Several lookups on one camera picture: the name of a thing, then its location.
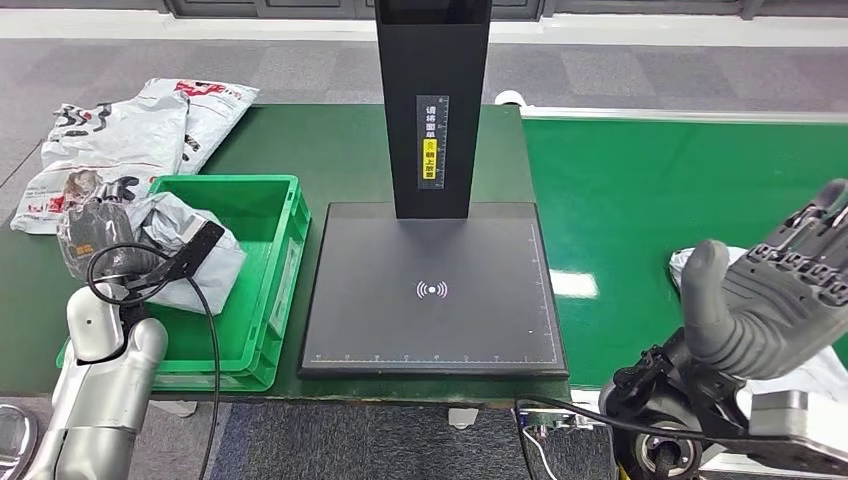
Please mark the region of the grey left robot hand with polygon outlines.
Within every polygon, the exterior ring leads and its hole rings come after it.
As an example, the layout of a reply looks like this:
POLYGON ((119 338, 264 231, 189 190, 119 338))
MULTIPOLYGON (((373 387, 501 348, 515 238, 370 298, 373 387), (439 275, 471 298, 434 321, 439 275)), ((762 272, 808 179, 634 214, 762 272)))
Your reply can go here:
POLYGON ((93 255, 120 243, 122 248, 107 252, 96 262, 95 278, 141 276, 160 263, 155 254, 133 246, 136 234, 126 207, 136 198, 131 189, 138 185, 139 179, 133 176, 99 181, 92 191, 65 208, 58 220, 57 238, 72 277, 84 280, 93 255))

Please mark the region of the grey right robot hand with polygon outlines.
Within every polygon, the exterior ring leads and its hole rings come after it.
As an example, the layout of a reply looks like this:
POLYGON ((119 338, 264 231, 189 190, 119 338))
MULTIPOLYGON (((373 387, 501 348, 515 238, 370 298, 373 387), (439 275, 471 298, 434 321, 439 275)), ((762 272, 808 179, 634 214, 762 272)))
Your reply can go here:
POLYGON ((847 332, 847 182, 828 182, 736 261, 700 242, 680 283, 692 356, 716 371, 769 380, 847 332))

